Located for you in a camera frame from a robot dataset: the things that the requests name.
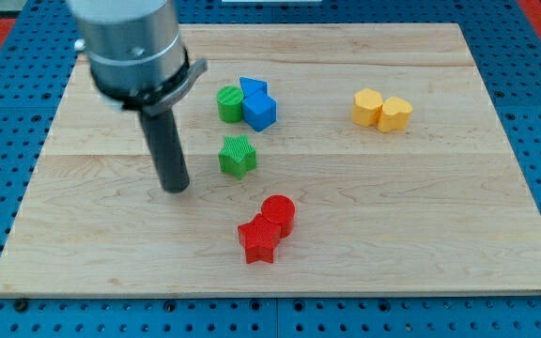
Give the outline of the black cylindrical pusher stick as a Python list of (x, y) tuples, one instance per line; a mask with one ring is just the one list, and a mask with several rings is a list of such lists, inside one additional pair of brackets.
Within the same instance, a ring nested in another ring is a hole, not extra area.
[(183, 192), (190, 178), (172, 111), (159, 115), (140, 112), (139, 121), (162, 189)]

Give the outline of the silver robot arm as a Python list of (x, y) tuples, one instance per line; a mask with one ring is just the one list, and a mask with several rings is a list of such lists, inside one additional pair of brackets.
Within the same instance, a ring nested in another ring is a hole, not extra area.
[(173, 106), (208, 70), (190, 61), (172, 0), (68, 0), (98, 90), (137, 113), (162, 188), (186, 190), (190, 178)]

